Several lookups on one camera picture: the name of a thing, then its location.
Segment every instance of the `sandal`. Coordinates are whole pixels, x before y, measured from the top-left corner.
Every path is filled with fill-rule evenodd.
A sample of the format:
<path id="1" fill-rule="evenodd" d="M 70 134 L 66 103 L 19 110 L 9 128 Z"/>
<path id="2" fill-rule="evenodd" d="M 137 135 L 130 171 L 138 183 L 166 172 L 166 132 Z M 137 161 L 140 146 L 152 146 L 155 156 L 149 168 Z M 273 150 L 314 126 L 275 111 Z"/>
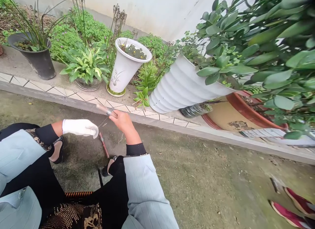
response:
<path id="1" fill-rule="evenodd" d="M 53 143 L 53 145 L 55 144 L 55 143 L 57 143 L 58 141 L 61 141 L 62 142 L 62 145 L 61 145 L 61 148 L 60 148 L 60 152 L 59 152 L 59 157 L 58 157 L 58 159 L 56 160 L 56 161 L 51 161 L 52 163 L 54 163 L 54 164 L 59 164 L 59 163 L 61 163 L 62 161 L 63 161 L 63 145 L 64 145 L 64 138 L 63 138 L 63 136 L 60 136 L 54 143 Z"/>
<path id="2" fill-rule="evenodd" d="M 114 156 L 114 157 L 112 157 L 112 158 L 110 158 L 110 159 L 113 159 L 114 161 L 116 161 L 117 158 L 118 158 L 118 156 Z M 110 174 L 107 172 L 107 168 L 108 168 L 108 164 L 107 164 L 106 166 L 104 166 L 104 168 L 103 168 L 102 171 L 101 171 L 101 174 L 102 174 L 103 177 L 107 177 L 107 176 L 110 175 Z"/>

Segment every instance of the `pink sneaker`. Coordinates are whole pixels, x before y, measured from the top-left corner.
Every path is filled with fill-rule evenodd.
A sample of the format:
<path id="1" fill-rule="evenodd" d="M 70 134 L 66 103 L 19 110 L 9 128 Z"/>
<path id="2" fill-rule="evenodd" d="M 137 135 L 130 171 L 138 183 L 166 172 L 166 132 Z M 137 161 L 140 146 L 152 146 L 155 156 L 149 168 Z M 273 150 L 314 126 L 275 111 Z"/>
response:
<path id="1" fill-rule="evenodd" d="M 306 221 L 300 216 L 290 212 L 286 208 L 282 207 L 280 204 L 275 203 L 273 201 L 269 201 L 271 207 L 279 214 L 281 217 L 285 218 L 289 224 L 292 226 L 302 228 L 302 229 L 310 229 L 307 226 Z"/>
<path id="2" fill-rule="evenodd" d="M 284 191 L 293 201 L 295 207 L 300 210 L 302 213 L 306 215 L 315 215 L 315 211 L 310 209 L 307 203 L 312 204 L 307 199 L 302 198 L 301 196 L 297 195 L 293 190 L 287 187 L 283 187 Z"/>

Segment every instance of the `concrete ledge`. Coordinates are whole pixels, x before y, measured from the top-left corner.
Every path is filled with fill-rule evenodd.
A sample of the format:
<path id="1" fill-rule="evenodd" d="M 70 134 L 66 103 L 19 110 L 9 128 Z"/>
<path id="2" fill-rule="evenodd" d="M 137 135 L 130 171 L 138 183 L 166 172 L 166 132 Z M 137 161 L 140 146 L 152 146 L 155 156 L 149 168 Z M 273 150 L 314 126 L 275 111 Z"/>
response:
<path id="1" fill-rule="evenodd" d="M 85 101 L 72 99 L 70 97 L 63 97 L 60 95 L 47 93 L 44 91 L 34 90 L 34 89 L 26 88 L 26 87 L 15 85 L 8 82 L 0 81 L 0 90 L 4 90 L 7 92 L 20 94 L 20 95 L 24 95 L 24 96 L 28 96 L 32 98 L 37 98 L 37 99 L 41 99 L 41 100 L 45 100 L 49 102 L 59 103 L 66 106 L 82 109 L 85 111 L 102 114 L 96 108 L 96 105 L 93 103 L 88 103 Z M 243 148 L 287 158 L 293 161 L 315 165 L 315 154 L 312 152 L 308 152 L 305 149 L 295 149 L 289 146 L 286 148 L 283 148 L 280 146 L 275 146 L 268 143 L 259 142 L 259 141 L 251 140 L 248 138 L 236 136 L 231 133 L 224 132 L 224 131 L 216 131 L 216 130 L 208 129 L 207 132 L 202 132 L 193 128 L 177 126 L 174 124 L 162 122 L 162 121 L 148 118 L 145 116 L 139 116 L 133 113 L 130 113 L 130 116 L 131 116 L 132 121 L 136 123 L 141 123 L 141 124 L 145 124 L 149 126 L 155 126 L 158 128 L 171 130 L 171 131 L 175 131 L 175 132 L 179 132 L 179 133 L 187 134 L 191 136 L 196 136 L 196 137 L 207 139 L 207 140 L 218 141 L 225 144 L 236 145 Z"/>

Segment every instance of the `light blue sleeve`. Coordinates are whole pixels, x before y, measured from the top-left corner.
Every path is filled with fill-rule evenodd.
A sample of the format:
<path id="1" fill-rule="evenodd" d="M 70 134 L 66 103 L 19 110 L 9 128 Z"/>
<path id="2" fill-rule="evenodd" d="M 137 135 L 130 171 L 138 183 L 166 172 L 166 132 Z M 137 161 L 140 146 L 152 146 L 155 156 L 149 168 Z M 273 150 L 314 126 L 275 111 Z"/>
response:
<path id="1" fill-rule="evenodd" d="M 0 141 L 0 194 L 8 182 L 45 152 L 25 130 L 19 130 Z"/>
<path id="2" fill-rule="evenodd" d="M 129 217 L 123 228 L 136 226 L 135 223 L 132 223 L 132 217 L 145 229 L 178 228 L 170 202 L 164 196 L 150 155 L 125 157 L 124 165 L 129 197 Z"/>

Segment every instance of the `white vase-shaped planter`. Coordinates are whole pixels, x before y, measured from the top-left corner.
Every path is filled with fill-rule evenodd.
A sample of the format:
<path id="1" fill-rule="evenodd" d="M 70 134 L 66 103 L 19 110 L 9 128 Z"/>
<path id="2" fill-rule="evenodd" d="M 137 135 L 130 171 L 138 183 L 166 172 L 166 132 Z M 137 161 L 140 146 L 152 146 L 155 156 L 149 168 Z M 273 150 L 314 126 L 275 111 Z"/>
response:
<path id="1" fill-rule="evenodd" d="M 236 91 L 219 82 L 205 85 L 206 77 L 199 77 L 197 72 L 196 67 L 180 54 L 149 96 L 150 107 L 164 114 Z"/>
<path id="2" fill-rule="evenodd" d="M 119 46 L 120 44 L 125 44 L 126 47 L 132 44 L 136 47 L 136 49 L 142 48 L 143 53 L 147 55 L 147 59 L 141 60 L 128 55 L 123 50 L 121 50 Z M 109 83 L 109 88 L 116 93 L 121 93 L 124 91 L 125 87 L 128 85 L 131 78 L 135 75 L 140 66 L 143 63 L 151 60 L 152 54 L 141 43 L 130 38 L 117 38 L 115 41 L 115 46 L 117 48 L 117 55 Z"/>

